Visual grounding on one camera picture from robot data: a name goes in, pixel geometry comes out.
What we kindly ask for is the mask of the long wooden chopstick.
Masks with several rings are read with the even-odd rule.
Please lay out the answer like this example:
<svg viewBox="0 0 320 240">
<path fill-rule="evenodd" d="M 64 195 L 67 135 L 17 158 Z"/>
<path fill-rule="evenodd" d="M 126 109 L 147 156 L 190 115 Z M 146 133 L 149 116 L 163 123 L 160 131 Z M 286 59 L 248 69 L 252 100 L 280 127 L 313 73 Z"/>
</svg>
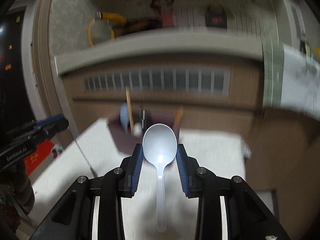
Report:
<svg viewBox="0 0 320 240">
<path fill-rule="evenodd" d="M 128 107 L 128 115 L 129 115 L 129 123 L 130 123 L 130 131 L 133 135 L 134 133 L 134 121 L 132 116 L 132 107 L 131 107 L 131 99 L 130 99 L 130 90 L 128 87 L 126 87 L 126 101 L 127 101 L 127 107 Z"/>
</svg>

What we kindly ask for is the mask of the beige stone countertop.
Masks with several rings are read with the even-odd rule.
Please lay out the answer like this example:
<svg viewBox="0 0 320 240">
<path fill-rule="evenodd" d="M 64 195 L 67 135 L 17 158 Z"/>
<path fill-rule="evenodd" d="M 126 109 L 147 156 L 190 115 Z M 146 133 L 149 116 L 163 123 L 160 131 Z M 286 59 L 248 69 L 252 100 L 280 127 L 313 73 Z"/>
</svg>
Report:
<svg viewBox="0 0 320 240">
<path fill-rule="evenodd" d="M 243 57 L 260 61 L 260 39 L 205 28 L 167 28 L 130 34 L 85 50 L 54 57 L 57 75 L 127 57 L 171 53 L 205 53 Z"/>
</svg>

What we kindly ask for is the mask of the light wooden spoon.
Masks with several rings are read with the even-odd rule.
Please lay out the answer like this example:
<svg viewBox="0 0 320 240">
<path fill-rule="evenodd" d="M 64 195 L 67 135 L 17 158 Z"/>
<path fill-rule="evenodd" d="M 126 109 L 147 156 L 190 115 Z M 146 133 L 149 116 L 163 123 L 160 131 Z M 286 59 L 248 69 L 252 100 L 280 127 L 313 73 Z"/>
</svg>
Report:
<svg viewBox="0 0 320 240">
<path fill-rule="evenodd" d="M 184 108 L 183 106 L 181 106 L 175 113 L 175 119 L 174 119 L 174 125 L 173 125 L 173 129 L 178 129 L 180 123 L 181 123 L 181 119 L 183 116 L 183 112 L 184 112 Z"/>
</svg>

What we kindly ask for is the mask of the dark metal spoon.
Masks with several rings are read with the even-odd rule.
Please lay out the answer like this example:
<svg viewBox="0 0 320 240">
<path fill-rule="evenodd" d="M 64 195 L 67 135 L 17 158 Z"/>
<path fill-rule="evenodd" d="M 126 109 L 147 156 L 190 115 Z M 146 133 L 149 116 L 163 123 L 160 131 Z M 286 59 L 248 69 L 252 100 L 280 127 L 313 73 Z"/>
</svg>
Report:
<svg viewBox="0 0 320 240">
<path fill-rule="evenodd" d="M 138 120 L 142 126 L 142 132 L 145 133 L 152 123 L 150 112 L 144 108 L 140 108 L 138 111 Z"/>
</svg>

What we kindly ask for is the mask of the dark purple utensil bin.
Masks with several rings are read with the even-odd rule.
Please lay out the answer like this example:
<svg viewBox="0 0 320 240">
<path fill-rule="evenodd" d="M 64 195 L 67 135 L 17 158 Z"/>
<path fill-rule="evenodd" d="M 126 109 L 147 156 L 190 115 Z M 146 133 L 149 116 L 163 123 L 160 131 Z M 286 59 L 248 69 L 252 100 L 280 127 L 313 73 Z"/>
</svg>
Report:
<svg viewBox="0 0 320 240">
<path fill-rule="evenodd" d="M 173 129 L 175 113 L 168 111 L 149 111 L 151 115 L 151 126 L 154 124 L 165 124 L 169 126 L 174 133 L 176 134 L 177 139 L 180 136 L 180 125 L 178 129 Z M 133 114 L 133 120 L 135 123 L 139 122 L 138 120 L 138 112 Z M 118 151 L 123 152 L 125 154 L 131 155 L 133 150 L 135 149 L 136 144 L 141 144 L 143 140 L 143 135 L 140 137 L 135 137 L 131 134 L 130 125 L 128 132 L 125 132 L 122 128 L 119 120 L 119 114 L 117 117 L 112 118 L 108 121 L 108 128 L 114 140 L 114 143 L 118 149 Z"/>
</svg>

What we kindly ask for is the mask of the white plastic spoon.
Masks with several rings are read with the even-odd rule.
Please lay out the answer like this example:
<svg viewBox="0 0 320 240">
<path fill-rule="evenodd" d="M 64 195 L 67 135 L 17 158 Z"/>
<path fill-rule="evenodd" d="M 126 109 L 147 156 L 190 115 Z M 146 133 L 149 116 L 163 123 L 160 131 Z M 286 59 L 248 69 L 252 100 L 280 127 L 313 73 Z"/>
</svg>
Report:
<svg viewBox="0 0 320 240">
<path fill-rule="evenodd" d="M 177 153 L 177 139 L 173 130 L 165 124 L 154 124 L 144 134 L 143 154 L 145 159 L 157 171 L 157 230 L 167 230 L 167 214 L 165 204 L 164 170 L 173 162 Z"/>
</svg>

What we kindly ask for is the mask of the grey ventilation grille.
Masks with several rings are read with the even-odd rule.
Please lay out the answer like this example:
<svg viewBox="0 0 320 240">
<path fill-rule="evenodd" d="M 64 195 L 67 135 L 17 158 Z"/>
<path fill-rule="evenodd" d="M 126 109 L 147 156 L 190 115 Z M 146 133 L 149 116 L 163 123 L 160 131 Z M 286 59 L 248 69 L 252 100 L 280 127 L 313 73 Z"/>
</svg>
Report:
<svg viewBox="0 0 320 240">
<path fill-rule="evenodd" d="M 104 72 L 83 78 L 85 92 L 178 91 L 228 96 L 231 71 L 209 68 L 138 68 Z"/>
</svg>

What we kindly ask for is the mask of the white textured table cloth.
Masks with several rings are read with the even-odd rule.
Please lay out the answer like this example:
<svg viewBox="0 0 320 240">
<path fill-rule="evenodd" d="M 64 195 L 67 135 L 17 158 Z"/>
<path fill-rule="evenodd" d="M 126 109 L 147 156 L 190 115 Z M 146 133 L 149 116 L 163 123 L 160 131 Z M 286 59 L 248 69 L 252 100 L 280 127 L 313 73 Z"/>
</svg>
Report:
<svg viewBox="0 0 320 240">
<path fill-rule="evenodd" d="M 119 152 L 107 125 L 99 119 L 86 129 L 77 141 L 99 176 L 118 167 L 125 154 Z M 183 129 L 180 142 L 187 155 L 200 166 L 219 177 L 245 176 L 242 139 L 240 136 L 216 131 Z M 92 178 L 75 142 L 70 144 L 33 183 L 35 204 L 30 218 L 38 226 L 35 239 L 61 239 L 55 229 L 44 232 L 43 220 L 59 198 L 79 176 Z M 196 199 L 188 199 L 182 191 L 177 164 L 171 163 L 164 171 L 165 201 L 168 228 L 157 231 L 156 223 L 156 169 L 144 161 L 138 189 L 131 199 L 122 200 L 124 233 L 126 239 L 193 239 L 195 237 Z"/>
</svg>

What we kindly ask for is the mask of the green white deer towel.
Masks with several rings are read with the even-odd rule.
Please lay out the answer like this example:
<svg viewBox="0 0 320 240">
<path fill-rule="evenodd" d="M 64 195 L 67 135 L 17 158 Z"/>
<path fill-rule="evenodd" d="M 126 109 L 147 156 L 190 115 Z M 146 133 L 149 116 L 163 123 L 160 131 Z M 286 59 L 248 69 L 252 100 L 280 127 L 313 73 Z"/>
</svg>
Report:
<svg viewBox="0 0 320 240">
<path fill-rule="evenodd" d="M 319 63 L 299 50 L 263 39 L 263 107 L 319 120 Z"/>
</svg>

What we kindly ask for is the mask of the cartoon couple wall sticker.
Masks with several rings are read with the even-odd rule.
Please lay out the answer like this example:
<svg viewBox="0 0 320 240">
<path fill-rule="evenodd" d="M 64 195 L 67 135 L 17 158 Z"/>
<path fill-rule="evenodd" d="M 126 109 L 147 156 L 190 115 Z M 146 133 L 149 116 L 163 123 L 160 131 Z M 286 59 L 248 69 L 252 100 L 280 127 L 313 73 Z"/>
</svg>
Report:
<svg viewBox="0 0 320 240">
<path fill-rule="evenodd" d="M 241 11 L 255 0 L 131 0 L 126 15 L 146 17 L 161 28 L 207 27 L 232 29 Z"/>
</svg>

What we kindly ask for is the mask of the white ball-handle metal spoon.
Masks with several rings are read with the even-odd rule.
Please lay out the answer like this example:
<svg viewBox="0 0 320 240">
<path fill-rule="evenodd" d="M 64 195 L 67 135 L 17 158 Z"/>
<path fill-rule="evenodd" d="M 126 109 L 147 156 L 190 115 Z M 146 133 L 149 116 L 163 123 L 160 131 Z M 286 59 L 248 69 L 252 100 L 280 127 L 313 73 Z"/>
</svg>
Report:
<svg viewBox="0 0 320 240">
<path fill-rule="evenodd" d="M 143 134 L 143 128 L 141 123 L 135 123 L 133 127 L 133 135 L 140 137 Z"/>
</svg>

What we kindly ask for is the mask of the blue plastic spoon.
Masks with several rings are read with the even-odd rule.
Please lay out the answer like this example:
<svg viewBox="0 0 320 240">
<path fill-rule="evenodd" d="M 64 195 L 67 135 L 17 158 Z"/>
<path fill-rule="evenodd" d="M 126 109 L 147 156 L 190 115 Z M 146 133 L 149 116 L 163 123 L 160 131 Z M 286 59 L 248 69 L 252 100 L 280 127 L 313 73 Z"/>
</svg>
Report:
<svg viewBox="0 0 320 240">
<path fill-rule="evenodd" d="M 129 119 L 129 108 L 126 103 L 124 103 L 120 108 L 119 120 L 124 131 L 128 132 L 130 119 Z"/>
</svg>

